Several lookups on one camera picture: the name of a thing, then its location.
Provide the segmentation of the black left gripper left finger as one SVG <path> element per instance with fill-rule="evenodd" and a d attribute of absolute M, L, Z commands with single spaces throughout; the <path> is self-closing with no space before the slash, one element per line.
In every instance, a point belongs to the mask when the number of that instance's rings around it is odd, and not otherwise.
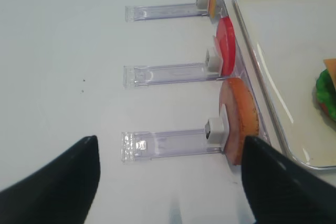
<path fill-rule="evenodd" d="M 99 181 L 98 138 L 86 136 L 1 191 L 1 223 L 84 223 Z"/>

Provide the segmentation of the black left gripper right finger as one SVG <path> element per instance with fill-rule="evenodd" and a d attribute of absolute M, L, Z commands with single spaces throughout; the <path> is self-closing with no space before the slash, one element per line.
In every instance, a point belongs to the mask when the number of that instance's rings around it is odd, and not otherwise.
<path fill-rule="evenodd" d="M 335 223 L 335 187 L 247 136 L 242 184 L 256 223 Z"/>

